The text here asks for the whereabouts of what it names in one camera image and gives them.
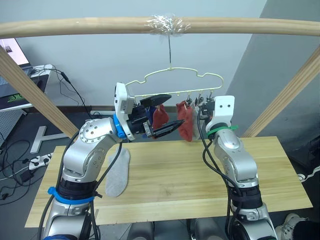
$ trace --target wooden beam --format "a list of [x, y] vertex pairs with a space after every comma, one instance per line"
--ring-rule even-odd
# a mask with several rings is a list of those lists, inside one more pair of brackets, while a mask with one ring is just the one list
[[69, 138], [76, 133], [77, 127], [27, 77], [2, 47], [0, 47], [0, 75]]
[[245, 131], [243, 137], [257, 136], [320, 72], [318, 47], [293, 79]]
[[[0, 38], [77, 34], [149, 34], [154, 29], [142, 17], [84, 17], [7, 22], [0, 24]], [[320, 36], [320, 22], [246, 17], [181, 17], [176, 28], [190, 26], [185, 34], [284, 34]]]

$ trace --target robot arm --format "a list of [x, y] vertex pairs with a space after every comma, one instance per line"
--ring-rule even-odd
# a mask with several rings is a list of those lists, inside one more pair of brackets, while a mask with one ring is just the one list
[[[95, 191], [101, 179], [99, 182], [96, 179], [108, 150], [125, 138], [133, 141], [136, 134], [145, 133], [148, 137], [158, 138], [177, 129], [183, 120], [153, 130], [146, 116], [145, 108], [162, 104], [170, 97], [165, 94], [152, 96], [137, 104], [123, 83], [116, 84], [113, 119], [87, 121], [75, 143], [66, 150], [60, 183], [49, 191], [54, 199], [44, 233], [41, 235], [40, 232], [38, 240], [89, 239], [92, 225], [90, 203], [99, 196]], [[230, 129], [234, 102], [233, 96], [217, 96], [214, 100], [207, 99], [201, 106], [202, 115], [210, 119], [205, 130], [214, 142], [214, 153], [221, 161], [225, 175], [236, 185], [228, 183], [231, 209], [236, 215], [231, 226], [231, 239], [274, 240], [277, 239], [276, 233], [261, 200], [257, 165]]]
[[211, 119], [206, 125], [208, 138], [213, 140], [214, 154], [222, 163], [224, 174], [236, 185], [241, 195], [230, 184], [231, 210], [236, 214], [230, 226], [233, 240], [276, 240], [277, 235], [262, 202], [257, 165], [245, 150], [244, 144], [231, 127], [235, 98], [217, 96], [202, 106], [202, 112]]
[[153, 130], [146, 116], [145, 108], [160, 105], [170, 97], [161, 94], [136, 104], [126, 86], [123, 83], [116, 84], [116, 114], [113, 119], [108, 117], [87, 121], [81, 127], [75, 143], [65, 151], [59, 185], [48, 191], [54, 195], [54, 199], [42, 235], [42, 226], [39, 226], [38, 239], [89, 239], [92, 223], [90, 203], [95, 196], [100, 196], [96, 189], [103, 178], [98, 182], [96, 179], [108, 150], [123, 139], [133, 141], [136, 134], [145, 133], [148, 137], [159, 138], [177, 129], [183, 120], [176, 120]]

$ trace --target gray sock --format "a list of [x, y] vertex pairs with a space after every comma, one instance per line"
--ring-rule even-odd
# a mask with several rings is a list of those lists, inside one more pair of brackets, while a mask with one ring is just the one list
[[[114, 160], [115, 154], [108, 157], [108, 166]], [[127, 148], [122, 148], [121, 152], [115, 161], [114, 165], [106, 175], [105, 193], [109, 197], [119, 196], [125, 189], [128, 183], [130, 152]]]

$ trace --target gray wall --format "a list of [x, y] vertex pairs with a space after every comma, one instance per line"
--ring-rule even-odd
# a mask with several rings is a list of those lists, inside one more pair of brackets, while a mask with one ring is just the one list
[[[267, 0], [2, 0], [0, 22], [76, 17], [122, 17], [175, 14], [191, 17], [258, 18]], [[251, 34], [185, 34], [171, 38], [172, 66], [213, 72], [225, 78], [224, 95]], [[150, 72], [169, 67], [168, 40], [151, 34], [94, 34], [19, 38], [30, 62], [53, 64], [64, 71], [87, 105], [113, 105], [116, 82], [142, 81]], [[132, 84], [135, 95], [218, 86], [218, 78], [196, 78], [193, 72], [171, 71]], [[65, 94], [75, 94], [63, 89]], [[187, 97], [173, 96], [175, 106]], [[64, 105], [77, 105], [65, 99]]]
[[[320, 21], [319, 0], [268, 0], [261, 18]], [[320, 43], [319, 37], [254, 34], [237, 68], [228, 95], [235, 96], [232, 122], [242, 135]], [[293, 149], [320, 134], [318, 76], [258, 135], [278, 136]]]

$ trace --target red sock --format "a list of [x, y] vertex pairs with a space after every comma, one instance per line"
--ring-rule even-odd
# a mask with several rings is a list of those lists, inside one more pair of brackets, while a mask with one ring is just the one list
[[193, 130], [193, 122], [192, 122], [192, 107], [186, 107], [186, 102], [182, 101], [181, 103], [176, 104], [176, 109], [178, 111], [178, 120], [184, 119], [184, 123], [178, 128], [180, 136], [188, 141], [192, 141], [192, 130]]
[[152, 127], [154, 130], [162, 127], [163, 124], [166, 124], [169, 121], [169, 116], [166, 113], [165, 106], [160, 104], [153, 113], [153, 123]]

